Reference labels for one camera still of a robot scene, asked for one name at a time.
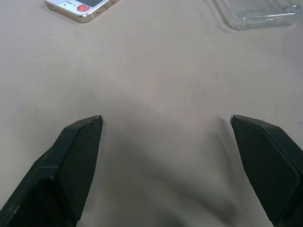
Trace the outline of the white and gold smartphone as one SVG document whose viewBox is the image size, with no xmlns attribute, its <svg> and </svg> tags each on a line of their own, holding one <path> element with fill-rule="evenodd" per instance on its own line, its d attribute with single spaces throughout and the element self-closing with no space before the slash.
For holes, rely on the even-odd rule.
<svg viewBox="0 0 303 227">
<path fill-rule="evenodd" d="M 120 0 L 44 0 L 46 6 L 76 22 L 88 23 Z"/>
</svg>

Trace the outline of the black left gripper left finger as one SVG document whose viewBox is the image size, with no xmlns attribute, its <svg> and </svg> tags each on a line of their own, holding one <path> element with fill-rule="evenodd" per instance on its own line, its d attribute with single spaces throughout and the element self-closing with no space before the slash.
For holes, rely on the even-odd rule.
<svg viewBox="0 0 303 227">
<path fill-rule="evenodd" d="M 76 227 L 94 177 L 100 115 L 65 127 L 0 210 L 0 227 Z"/>
</svg>

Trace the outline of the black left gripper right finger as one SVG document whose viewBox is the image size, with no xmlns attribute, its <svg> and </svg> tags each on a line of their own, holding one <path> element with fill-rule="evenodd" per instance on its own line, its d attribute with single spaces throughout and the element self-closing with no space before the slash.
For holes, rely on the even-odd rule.
<svg viewBox="0 0 303 227">
<path fill-rule="evenodd" d="M 274 227 L 303 227 L 303 150 L 278 126 L 233 115 L 244 171 Z"/>
</svg>

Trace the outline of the clear transparent phone case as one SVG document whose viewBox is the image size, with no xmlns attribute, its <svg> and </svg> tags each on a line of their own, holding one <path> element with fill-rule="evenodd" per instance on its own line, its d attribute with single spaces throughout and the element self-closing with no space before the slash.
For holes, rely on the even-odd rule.
<svg viewBox="0 0 303 227">
<path fill-rule="evenodd" d="M 303 17 L 303 0 L 211 0 L 222 21 L 236 31 L 290 26 Z"/>
</svg>

